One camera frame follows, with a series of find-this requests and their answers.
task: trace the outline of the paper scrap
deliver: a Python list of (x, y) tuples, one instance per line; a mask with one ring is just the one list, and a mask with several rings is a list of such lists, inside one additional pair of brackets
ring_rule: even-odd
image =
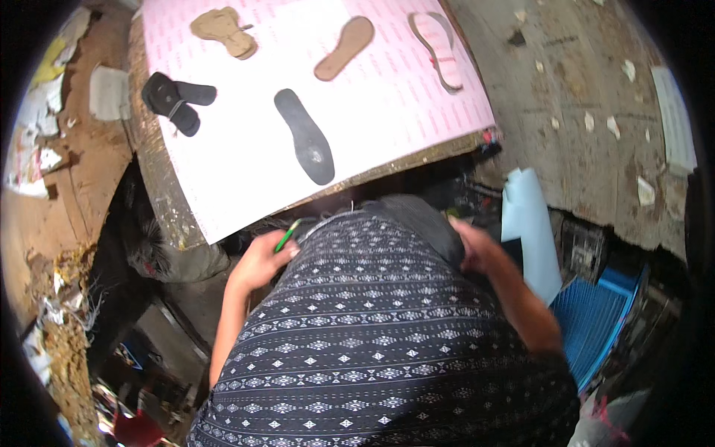
[(7, 188), (20, 195), (47, 198), (39, 164), (39, 151), (34, 141), (36, 129), (16, 126), (13, 132), (3, 182)]
[(45, 317), (56, 325), (64, 324), (64, 309), (58, 300), (50, 300), (49, 297), (44, 298)]
[(583, 117), (583, 122), (584, 122), (584, 124), (586, 124), (586, 131), (587, 131), (588, 133), (592, 133), (592, 132), (593, 132), (593, 128), (594, 128), (594, 126), (595, 126), (595, 124), (596, 124), (595, 121), (593, 120), (593, 115), (590, 114), (590, 113), (588, 113), (588, 112), (586, 112), (586, 116)]
[(638, 201), (642, 207), (647, 207), (656, 202), (656, 191), (650, 183), (640, 175), (638, 176)]
[(51, 358), (47, 355), (44, 348), (44, 340), (42, 330), (35, 325), (27, 338), (22, 343), (22, 350), (25, 352), (27, 362), (32, 367), (32, 370), (37, 374), (37, 377), (42, 382), (42, 385), (47, 386), (50, 379), (50, 363)]
[(626, 74), (628, 80), (631, 81), (631, 83), (636, 80), (636, 66), (633, 65), (633, 62), (626, 59), (621, 66), (621, 70), (623, 70), (623, 73)]
[(616, 118), (608, 117), (608, 119), (606, 120), (606, 126), (612, 134), (616, 135), (616, 141), (621, 139), (621, 128), (618, 127), (618, 124), (616, 123)]
[(62, 157), (60, 157), (57, 152), (50, 149), (49, 147), (43, 147), (40, 149), (40, 170), (48, 172), (53, 170), (60, 162)]
[(62, 275), (59, 274), (59, 272), (55, 272), (54, 276), (52, 278), (52, 282), (54, 284), (54, 294), (58, 294), (60, 289), (62, 289), (62, 286), (64, 286), (64, 280), (62, 279)]
[(526, 11), (516, 11), (514, 15), (516, 16), (516, 19), (519, 20), (520, 24), (523, 24), (526, 21)]
[(668, 68), (651, 67), (651, 73), (661, 109), (669, 170), (676, 175), (688, 175), (697, 167), (698, 162), (683, 95)]
[(89, 78), (89, 113), (102, 121), (129, 119), (129, 73), (97, 65)]

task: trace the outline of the white paper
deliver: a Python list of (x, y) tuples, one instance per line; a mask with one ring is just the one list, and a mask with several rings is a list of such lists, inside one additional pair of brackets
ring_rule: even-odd
[(96, 66), (89, 78), (89, 113), (102, 121), (129, 119), (129, 73)]
[[(159, 117), (167, 153), (208, 243), (376, 166), (494, 125), (459, 39), (454, 57), (464, 89), (450, 94), (410, 30), (410, 11), (444, 15), (437, 0), (226, 5), (240, 12), (241, 25), (253, 25), (247, 33), (258, 50), (249, 59), (233, 58), (220, 42), (189, 32), (191, 20), (206, 10), (193, 0), (142, 6), (149, 73), (218, 91), (213, 104), (191, 106), (201, 119), (193, 137), (175, 137), (176, 127)], [(333, 51), (352, 16), (369, 18), (373, 41), (334, 80), (318, 80), (315, 66)], [(335, 178), (328, 185), (316, 185), (297, 161), (292, 133), (274, 103), (282, 89), (296, 93), (330, 144)]]
[(661, 108), (668, 166), (674, 174), (687, 175), (693, 172), (698, 162), (683, 95), (670, 69), (651, 67), (651, 73)]
[(549, 306), (561, 291), (561, 271), (548, 208), (534, 170), (510, 172), (502, 195), (501, 240), (521, 238), (524, 282)]

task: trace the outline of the black fabric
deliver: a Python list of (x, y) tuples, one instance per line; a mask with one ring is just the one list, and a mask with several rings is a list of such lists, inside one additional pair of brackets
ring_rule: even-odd
[[(144, 84), (142, 99), (152, 113), (165, 117), (171, 114), (178, 102), (184, 101), (176, 84), (166, 74), (159, 72), (154, 73)], [(187, 137), (196, 135), (201, 125), (199, 115), (185, 102), (176, 108), (170, 120)]]
[(566, 445), (579, 400), (563, 356), (531, 355), (419, 235), (361, 210), (300, 244), (188, 446)]
[(415, 195), (395, 194), (369, 202), (363, 209), (392, 219), (422, 237), (452, 268), (459, 270), (464, 260), (464, 244), (442, 214)]

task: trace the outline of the tan insole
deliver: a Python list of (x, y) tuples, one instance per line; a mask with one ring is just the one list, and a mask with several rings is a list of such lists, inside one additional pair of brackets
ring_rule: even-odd
[(221, 42), (233, 57), (247, 59), (256, 52), (257, 44), (239, 28), (238, 19), (238, 13), (230, 6), (212, 9), (191, 22), (191, 32), (199, 39)]
[(363, 16), (355, 16), (340, 31), (337, 46), (315, 66), (315, 77), (321, 81), (332, 81), (345, 66), (357, 56), (375, 36), (373, 23)]

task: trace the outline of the debris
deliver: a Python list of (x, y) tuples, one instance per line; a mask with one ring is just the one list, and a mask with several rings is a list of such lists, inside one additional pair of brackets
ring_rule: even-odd
[(129, 73), (97, 65), (89, 78), (89, 113), (102, 121), (129, 119)]
[(22, 343), (22, 349), (25, 351), (27, 361), (35, 374), (37, 374), (42, 385), (47, 386), (50, 378), (49, 365), (52, 360), (44, 348), (42, 329), (37, 325), (35, 325), (30, 334), (27, 335), (27, 338)]
[(65, 23), (45, 51), (20, 105), (13, 129), (14, 143), (7, 160), (9, 168), (3, 176), (5, 186), (17, 194), (49, 196), (40, 168), (42, 153), (35, 139), (60, 134), (56, 115), (62, 110), (64, 68), (77, 49), (77, 40), (87, 32), (89, 16), (89, 10), (80, 7)]
[(40, 149), (40, 171), (50, 172), (61, 162), (62, 157), (60, 157), (54, 150), (49, 147), (43, 147)]
[(621, 65), (621, 70), (623, 70), (631, 83), (636, 80), (636, 66), (633, 65), (633, 62), (626, 59), (623, 65)]
[(50, 297), (45, 297), (42, 300), (42, 305), (46, 312), (44, 317), (47, 318), (47, 320), (52, 321), (56, 325), (64, 324), (64, 309), (59, 300), (51, 300)]
[(30, 84), (31, 88), (34, 88), (43, 82), (49, 82), (56, 79), (60, 74), (64, 73), (64, 65), (57, 66), (54, 62), (59, 58), (59, 55), (66, 46), (67, 43), (62, 37), (58, 36), (54, 38), (54, 40), (47, 47), (47, 50), (40, 61), (40, 65), (37, 67), (37, 70), (32, 77), (32, 83)]
[(656, 202), (655, 189), (640, 175), (638, 176), (638, 201), (642, 207), (650, 206)]
[(596, 124), (593, 120), (593, 115), (586, 112), (586, 116), (583, 118), (583, 122), (586, 124), (586, 130), (588, 131), (588, 133), (592, 133), (593, 127)]
[(54, 284), (54, 294), (57, 295), (64, 287), (64, 280), (62, 279), (62, 275), (59, 274), (59, 272), (54, 273), (54, 277), (52, 278), (52, 282)]
[(17, 124), (37, 132), (42, 137), (57, 135), (59, 127), (55, 115), (62, 110), (63, 80), (64, 73), (27, 92), (17, 114)]
[(38, 149), (34, 146), (37, 133), (35, 129), (15, 128), (3, 183), (17, 194), (42, 199), (48, 193), (40, 172)]
[(511, 35), (509, 40), (507, 41), (510, 45), (519, 47), (519, 46), (524, 46), (526, 45), (526, 39), (524, 39), (524, 35), (521, 33), (520, 29), (517, 29), (514, 31), (514, 34)]
[(608, 120), (606, 121), (606, 126), (612, 134), (616, 135), (616, 141), (621, 139), (621, 128), (618, 127), (618, 124), (616, 123), (616, 118), (608, 117)]
[(519, 20), (519, 24), (524, 24), (526, 21), (526, 11), (516, 11), (514, 12), (514, 15), (516, 16), (517, 20)]

